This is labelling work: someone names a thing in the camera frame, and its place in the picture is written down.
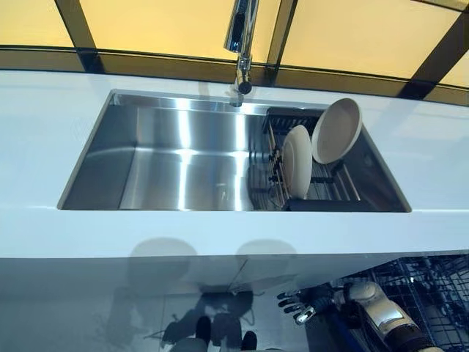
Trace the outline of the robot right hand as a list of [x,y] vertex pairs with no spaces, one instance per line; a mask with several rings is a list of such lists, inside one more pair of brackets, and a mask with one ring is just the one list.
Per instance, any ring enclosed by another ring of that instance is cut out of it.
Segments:
[[329,283],[279,293],[278,307],[285,314],[292,313],[294,322],[301,326],[314,316],[322,314],[334,305],[334,289]]

